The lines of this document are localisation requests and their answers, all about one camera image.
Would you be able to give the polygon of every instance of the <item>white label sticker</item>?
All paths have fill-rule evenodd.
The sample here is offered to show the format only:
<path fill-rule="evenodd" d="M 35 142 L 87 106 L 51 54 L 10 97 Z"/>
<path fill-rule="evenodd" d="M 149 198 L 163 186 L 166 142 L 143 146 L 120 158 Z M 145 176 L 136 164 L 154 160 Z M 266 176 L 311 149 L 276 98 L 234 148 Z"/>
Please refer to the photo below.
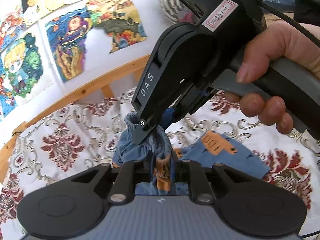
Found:
<path fill-rule="evenodd" d="M 214 32 L 218 26 L 238 7 L 238 4 L 231 0 L 224 0 L 202 23 L 210 31 Z"/>

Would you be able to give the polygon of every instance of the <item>wooden frame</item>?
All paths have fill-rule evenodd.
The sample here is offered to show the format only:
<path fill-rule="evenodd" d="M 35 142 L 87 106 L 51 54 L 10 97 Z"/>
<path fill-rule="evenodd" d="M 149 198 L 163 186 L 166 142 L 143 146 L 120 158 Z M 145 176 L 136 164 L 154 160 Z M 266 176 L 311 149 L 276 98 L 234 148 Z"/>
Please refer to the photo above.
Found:
<path fill-rule="evenodd" d="M 109 84 L 131 73 L 134 74 L 135 80 L 138 81 L 142 75 L 142 72 L 147 64 L 148 59 L 149 59 L 149 55 L 146 55 L 105 73 L 104 75 L 88 82 L 82 87 L 79 87 L 78 89 L 74 90 L 70 94 L 66 95 L 65 97 L 63 97 L 62 99 L 60 99 L 59 101 L 51 105 L 49 108 L 44 110 L 42 113 L 38 114 L 31 121 L 23 122 L 21 125 L 19 125 L 12 132 L 12 134 L 14 134 L 12 138 L 0 150 L 0 182 L 3 183 L 4 181 L 5 175 L 9 167 L 8 160 L 12 154 L 12 151 L 14 150 L 16 139 L 20 135 L 20 133 L 16 133 L 16 132 L 23 132 L 25 129 L 39 122 L 41 119 L 43 119 L 47 115 L 52 114 L 58 109 L 74 101 L 77 101 L 86 97 L 87 95 L 91 94 L 92 92 L 98 89 L 102 90 L 102 93 L 106 98 L 114 97 Z"/>

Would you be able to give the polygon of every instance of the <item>hand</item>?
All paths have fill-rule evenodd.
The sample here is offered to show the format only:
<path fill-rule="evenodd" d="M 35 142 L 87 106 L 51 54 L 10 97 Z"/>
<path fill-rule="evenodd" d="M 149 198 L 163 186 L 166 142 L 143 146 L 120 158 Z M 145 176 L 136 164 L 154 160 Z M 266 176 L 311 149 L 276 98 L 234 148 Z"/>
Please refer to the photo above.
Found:
<path fill-rule="evenodd" d="M 301 25 L 320 39 L 320 27 Z M 257 80 L 265 74 L 269 62 L 281 56 L 299 63 L 320 80 L 320 48 L 288 23 L 277 21 L 247 44 L 236 81 L 251 83 Z M 230 93 L 225 93 L 225 96 L 230 102 L 240 102 L 245 116 L 258 116 L 265 125 L 276 124 L 282 134 L 292 131 L 293 120 L 285 111 L 282 98 L 274 96 L 264 102 L 258 94 L 248 94 L 243 98 Z"/>

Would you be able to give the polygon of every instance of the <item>metal screw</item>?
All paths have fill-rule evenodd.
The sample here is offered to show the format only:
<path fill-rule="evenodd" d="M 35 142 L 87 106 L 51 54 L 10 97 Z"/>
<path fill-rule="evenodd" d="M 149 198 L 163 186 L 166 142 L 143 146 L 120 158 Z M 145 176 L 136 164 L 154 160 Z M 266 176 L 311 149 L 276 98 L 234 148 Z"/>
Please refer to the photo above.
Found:
<path fill-rule="evenodd" d="M 110 200 L 113 202 L 123 202 L 125 201 L 125 199 L 126 199 L 126 196 L 123 194 L 113 194 L 110 197 Z"/>
<path fill-rule="evenodd" d="M 210 202 L 212 199 L 213 197 L 210 194 L 200 194 L 198 196 L 198 201 L 200 202 Z"/>

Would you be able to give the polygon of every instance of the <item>black handle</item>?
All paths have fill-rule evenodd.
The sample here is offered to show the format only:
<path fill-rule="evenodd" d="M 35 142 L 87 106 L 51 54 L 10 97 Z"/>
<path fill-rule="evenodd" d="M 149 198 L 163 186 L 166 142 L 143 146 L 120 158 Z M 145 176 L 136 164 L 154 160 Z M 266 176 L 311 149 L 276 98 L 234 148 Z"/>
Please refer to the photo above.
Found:
<path fill-rule="evenodd" d="M 250 84 L 236 83 L 244 55 L 241 49 L 232 60 L 229 69 L 213 82 L 217 89 L 232 92 L 239 96 L 258 93 L 264 99 L 280 96 L 299 132 L 306 129 L 320 139 L 320 81 L 301 65 L 285 57 L 270 63 L 267 72 Z"/>

